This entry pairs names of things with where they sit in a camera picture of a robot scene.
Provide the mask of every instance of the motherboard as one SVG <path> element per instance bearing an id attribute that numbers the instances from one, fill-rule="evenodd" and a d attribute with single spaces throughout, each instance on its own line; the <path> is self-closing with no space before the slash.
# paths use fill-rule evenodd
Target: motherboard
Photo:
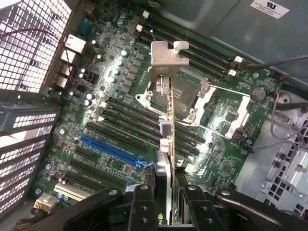
<path id="1" fill-rule="evenodd" d="M 44 192 L 69 206 L 82 198 L 65 194 L 65 185 L 86 197 L 144 183 L 159 149 L 159 116 L 167 109 L 148 76 L 151 42 L 167 41 L 172 48 L 179 40 L 190 47 L 180 51 L 189 67 L 173 79 L 177 167 L 210 193 L 236 188 L 281 86 L 270 71 L 240 69 L 237 64 L 249 62 L 245 57 L 133 5 L 97 3 L 73 35 L 88 47 L 72 69 L 71 86 L 60 91 L 62 116 L 32 195 Z"/>

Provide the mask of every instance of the green circuit board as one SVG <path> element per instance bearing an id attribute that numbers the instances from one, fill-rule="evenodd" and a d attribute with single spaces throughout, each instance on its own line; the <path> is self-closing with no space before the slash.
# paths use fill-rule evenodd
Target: green circuit board
<path id="1" fill-rule="evenodd" d="M 126 16 L 123 24 L 118 26 L 116 21 L 122 12 L 125 12 Z M 142 12 L 142 9 L 134 6 L 117 7 L 105 2 L 97 5 L 92 15 L 82 18 L 76 34 L 84 40 L 95 39 L 99 46 L 92 48 L 87 55 L 84 55 L 81 66 L 76 68 L 74 80 L 78 87 L 67 89 L 67 92 L 73 92 L 73 96 L 62 94 L 63 113 L 32 184 L 30 191 L 32 194 L 36 188 L 41 188 L 45 193 L 56 195 L 57 193 L 53 191 L 54 186 L 59 178 L 65 179 L 67 172 L 82 176 L 104 187 L 115 187 L 122 191 L 125 191 L 126 185 L 144 182 L 144 166 L 134 165 L 80 141 L 80 136 L 86 135 L 118 148 L 145 163 L 154 161 L 158 142 L 153 134 L 155 134 L 155 126 L 158 126 L 158 117 L 156 125 L 147 127 L 147 123 L 144 122 L 147 120 L 146 113 L 151 116 L 154 116 L 154 113 L 145 109 L 136 98 L 138 94 L 144 94 L 150 87 L 147 74 L 151 60 L 150 48 L 135 33 L 136 25 L 142 18 Z M 150 19 L 225 56 L 238 55 L 158 15 L 150 14 Z M 127 55 L 121 55 L 121 51 L 126 51 Z M 102 61 L 93 60 L 97 54 L 102 55 Z M 81 68 L 95 74 L 97 78 L 95 83 L 78 78 Z M 179 139 L 182 141 L 189 137 L 199 137 L 202 140 L 202 142 L 196 142 L 193 147 L 199 152 L 198 155 L 182 152 L 180 146 L 177 152 L 177 166 L 183 167 L 189 183 L 205 186 L 213 193 L 235 182 L 247 156 L 252 152 L 252 146 L 272 107 L 274 99 L 270 93 L 277 92 L 281 86 L 279 82 L 270 78 L 269 74 L 267 70 L 237 70 L 232 80 L 225 81 L 193 66 L 179 71 L 179 78 L 186 80 L 192 86 L 200 86 L 204 79 L 215 86 L 210 99 L 203 107 L 204 113 L 199 126 L 180 123 L 187 114 L 176 113 L 177 128 L 179 128 L 176 134 L 179 135 Z M 252 90 L 257 87 L 266 88 L 267 96 L 261 101 L 250 98 Z M 87 94 L 93 96 L 91 106 L 83 105 Z M 108 98 L 116 101 L 113 108 L 108 106 Z M 232 122 L 242 115 L 240 109 L 245 103 L 247 105 L 244 110 L 247 112 L 241 121 L 240 131 L 227 137 L 226 134 Z M 156 111 L 166 111 L 166 107 L 159 100 L 152 102 L 151 107 Z M 136 113 L 135 117 L 131 114 L 133 110 Z M 99 126 L 106 134 L 87 127 L 89 123 Z M 147 133 L 144 130 L 134 129 L 142 126 L 146 130 L 152 129 L 153 132 Z M 186 147 L 191 148 L 191 146 L 192 144 L 187 142 Z M 87 158 L 76 154 L 76 147 L 92 152 L 92 157 Z M 97 174 L 70 165 L 73 159 L 116 177 L 120 183 L 111 182 Z M 70 180 L 69 184 L 90 193 L 97 192 L 73 180 Z M 62 203 L 66 205 L 73 202 L 69 200 Z"/>

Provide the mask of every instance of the blue pcie slot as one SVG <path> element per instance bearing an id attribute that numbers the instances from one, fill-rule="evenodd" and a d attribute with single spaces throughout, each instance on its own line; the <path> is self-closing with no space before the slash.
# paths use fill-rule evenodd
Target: blue pcie slot
<path id="1" fill-rule="evenodd" d="M 105 153 L 108 153 L 110 155 L 113 155 L 121 160 L 127 161 L 137 167 L 141 167 L 141 166 L 151 166 L 153 165 L 153 162 L 146 162 L 143 161 L 142 159 L 140 159 L 139 157 L 134 157 L 131 154 L 128 154 L 122 150 L 119 150 L 115 147 L 112 147 L 108 144 L 105 144 L 101 141 L 95 140 L 89 136 L 86 135 L 81 135 L 80 140 L 86 144 L 89 144 L 90 146 L 92 146 L 93 148 L 97 148 L 98 150 L 101 150 Z"/>

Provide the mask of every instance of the label sticker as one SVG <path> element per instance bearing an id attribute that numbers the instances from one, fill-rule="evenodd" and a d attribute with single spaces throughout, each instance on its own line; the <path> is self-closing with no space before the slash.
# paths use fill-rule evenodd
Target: label sticker
<path id="1" fill-rule="evenodd" d="M 250 6 L 277 19 L 289 12 L 289 9 L 268 0 L 255 0 Z"/>

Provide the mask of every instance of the metal bracket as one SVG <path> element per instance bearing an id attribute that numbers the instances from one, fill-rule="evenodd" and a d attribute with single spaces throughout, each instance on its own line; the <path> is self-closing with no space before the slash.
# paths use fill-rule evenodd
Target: metal bracket
<path id="1" fill-rule="evenodd" d="M 181 58 L 179 51 L 188 49 L 187 41 L 175 41 L 173 49 L 168 49 L 168 42 L 155 41 L 151 43 L 151 65 L 148 69 L 150 81 L 156 81 L 161 75 L 176 74 L 180 68 L 189 64 L 187 58 Z"/>

